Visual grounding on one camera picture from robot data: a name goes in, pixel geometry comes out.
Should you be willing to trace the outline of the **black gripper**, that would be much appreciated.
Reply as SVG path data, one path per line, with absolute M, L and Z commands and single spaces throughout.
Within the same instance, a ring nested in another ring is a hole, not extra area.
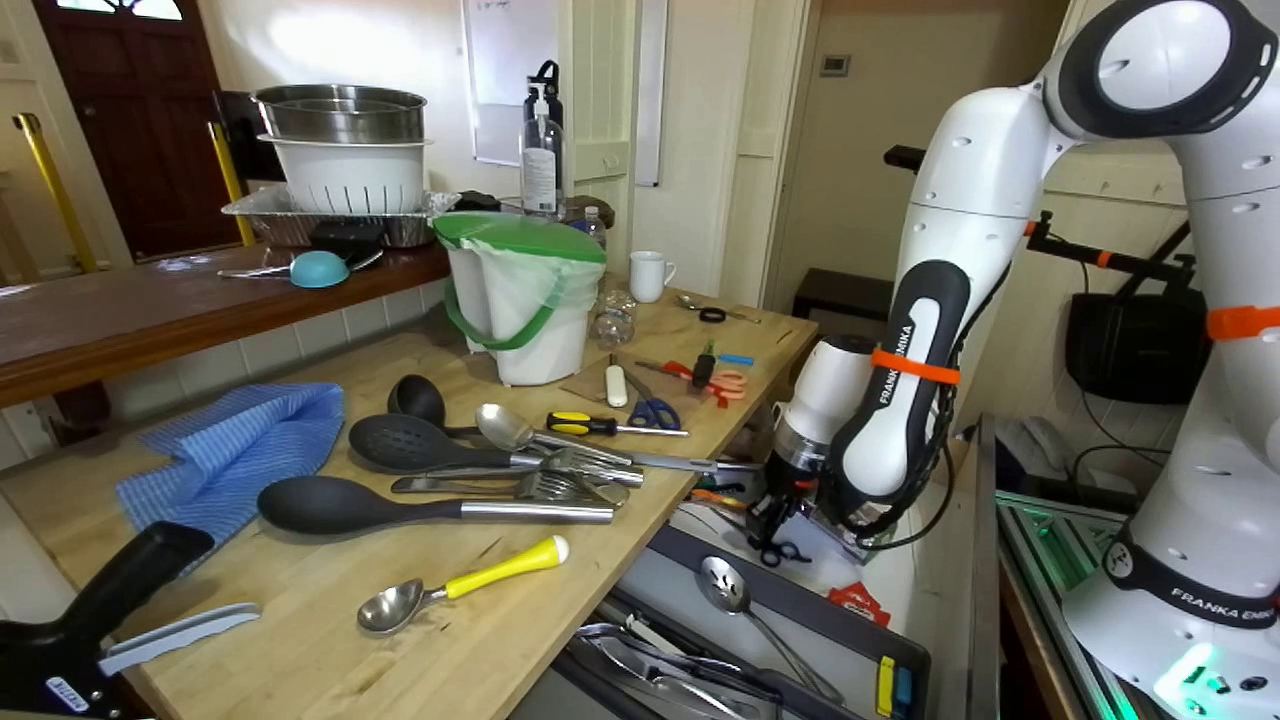
M 792 470 L 784 458 L 765 466 L 765 492 L 748 505 L 745 527 L 751 550 L 773 550 L 788 518 L 797 518 L 816 488 L 812 470 Z

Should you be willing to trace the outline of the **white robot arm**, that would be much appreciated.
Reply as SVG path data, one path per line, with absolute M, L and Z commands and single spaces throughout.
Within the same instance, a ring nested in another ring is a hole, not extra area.
M 1035 270 L 1043 180 L 1089 143 L 1166 147 L 1207 366 L 1155 485 L 1065 596 L 1065 625 L 1173 720 L 1280 720 L 1274 49 L 1274 0 L 1103 0 L 1030 82 L 958 98 L 923 147 L 869 369 L 784 405 L 784 434 L 816 450 L 816 524 L 872 556 L 945 451 L 968 332 Z

